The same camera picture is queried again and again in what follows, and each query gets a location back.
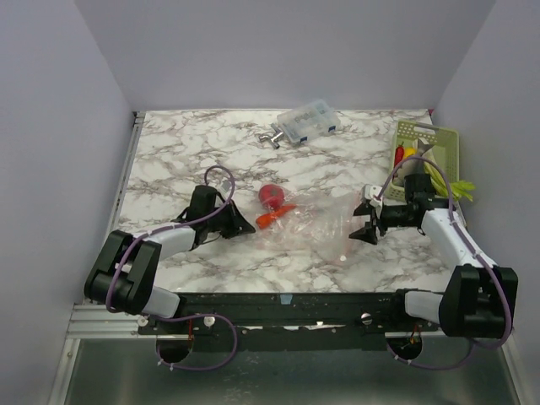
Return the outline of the grey fake fish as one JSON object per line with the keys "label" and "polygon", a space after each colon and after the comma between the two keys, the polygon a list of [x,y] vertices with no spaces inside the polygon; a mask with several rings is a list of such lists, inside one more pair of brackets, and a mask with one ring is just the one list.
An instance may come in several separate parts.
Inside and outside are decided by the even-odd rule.
{"label": "grey fake fish", "polygon": [[[413,141],[412,145],[407,148],[417,149],[418,152],[416,155],[424,156],[433,148],[433,144],[428,143],[422,138],[419,138]],[[411,159],[410,161],[405,162],[404,164],[400,166],[396,174],[393,176],[393,184],[396,186],[403,187],[405,177],[411,174],[421,173],[423,171],[423,164],[424,162],[418,159]]]}

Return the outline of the yellow fake food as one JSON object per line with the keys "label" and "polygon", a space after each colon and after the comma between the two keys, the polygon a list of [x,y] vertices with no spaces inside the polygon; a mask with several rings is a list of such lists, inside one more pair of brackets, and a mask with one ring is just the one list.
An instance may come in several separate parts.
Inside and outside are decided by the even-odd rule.
{"label": "yellow fake food", "polygon": [[418,150],[415,148],[405,148],[403,150],[402,162],[404,162],[406,159],[409,159],[411,156],[416,155],[417,152]]}

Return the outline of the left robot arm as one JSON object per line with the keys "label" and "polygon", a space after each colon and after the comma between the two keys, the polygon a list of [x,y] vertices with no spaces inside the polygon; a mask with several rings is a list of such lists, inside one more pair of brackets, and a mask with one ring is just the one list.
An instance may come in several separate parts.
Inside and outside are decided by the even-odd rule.
{"label": "left robot arm", "polygon": [[111,232],[85,281],[84,296],[112,311],[157,316],[167,332],[180,332],[187,313],[179,295],[154,285],[159,262],[198,248],[210,234],[231,239],[255,232],[230,197],[198,185],[173,221],[139,235]]}

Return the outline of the clear zip top bag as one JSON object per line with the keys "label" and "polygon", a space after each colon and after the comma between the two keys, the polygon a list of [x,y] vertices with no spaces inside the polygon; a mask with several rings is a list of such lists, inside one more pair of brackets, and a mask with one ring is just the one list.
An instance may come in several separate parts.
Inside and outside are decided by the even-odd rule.
{"label": "clear zip top bag", "polygon": [[350,256],[349,234],[358,223],[353,211],[359,194],[334,197],[322,192],[292,192],[284,189],[285,204],[296,208],[257,233],[260,244],[273,251],[314,253],[325,262],[343,265]]}

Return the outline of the red fake tomato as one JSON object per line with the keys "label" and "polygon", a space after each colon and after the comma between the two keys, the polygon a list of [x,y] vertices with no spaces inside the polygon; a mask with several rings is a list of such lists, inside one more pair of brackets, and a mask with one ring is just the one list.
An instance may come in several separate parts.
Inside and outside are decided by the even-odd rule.
{"label": "red fake tomato", "polygon": [[274,184],[266,184],[260,188],[258,198],[264,208],[277,210],[284,204],[284,189]]}

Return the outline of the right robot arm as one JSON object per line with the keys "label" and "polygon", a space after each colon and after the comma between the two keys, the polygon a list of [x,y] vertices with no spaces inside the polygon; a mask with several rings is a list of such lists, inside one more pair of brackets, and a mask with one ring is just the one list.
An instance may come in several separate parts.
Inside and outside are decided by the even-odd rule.
{"label": "right robot arm", "polygon": [[516,303],[516,272],[481,252],[448,200],[436,196],[429,175],[406,177],[402,205],[386,204],[380,192],[378,186],[362,188],[354,215],[367,221],[350,238],[375,245],[390,228],[415,228],[430,238],[452,271],[442,293],[399,292],[397,303],[387,312],[390,324],[405,331],[422,319],[438,325],[449,337],[506,339]]}

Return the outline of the red fake chili pepper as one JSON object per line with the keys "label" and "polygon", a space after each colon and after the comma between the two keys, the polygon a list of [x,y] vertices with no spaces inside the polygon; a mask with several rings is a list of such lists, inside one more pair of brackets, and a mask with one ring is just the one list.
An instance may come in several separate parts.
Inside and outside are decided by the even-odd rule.
{"label": "red fake chili pepper", "polygon": [[403,160],[403,156],[404,156],[404,147],[402,146],[402,144],[399,144],[395,149],[393,165],[397,166]]}

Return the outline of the orange fake carrot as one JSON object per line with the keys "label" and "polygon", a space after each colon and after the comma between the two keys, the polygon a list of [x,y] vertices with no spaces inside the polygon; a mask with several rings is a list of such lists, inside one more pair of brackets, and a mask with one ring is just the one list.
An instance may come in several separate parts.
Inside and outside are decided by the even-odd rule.
{"label": "orange fake carrot", "polygon": [[265,213],[259,216],[256,219],[256,224],[260,230],[264,230],[271,226],[277,219],[283,217],[286,213],[294,210],[295,208],[295,204],[285,204],[277,210],[273,210],[269,213]]}

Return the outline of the green fake lettuce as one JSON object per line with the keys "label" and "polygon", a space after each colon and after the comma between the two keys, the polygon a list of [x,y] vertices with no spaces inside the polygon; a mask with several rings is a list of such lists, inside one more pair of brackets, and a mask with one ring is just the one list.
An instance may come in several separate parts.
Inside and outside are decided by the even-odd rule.
{"label": "green fake lettuce", "polygon": [[451,194],[455,201],[463,198],[469,202],[473,201],[473,191],[476,187],[470,181],[451,181],[448,175],[441,173],[432,164],[427,162],[424,162],[424,171],[429,175],[431,184],[438,196],[449,197],[448,189],[451,189]]}

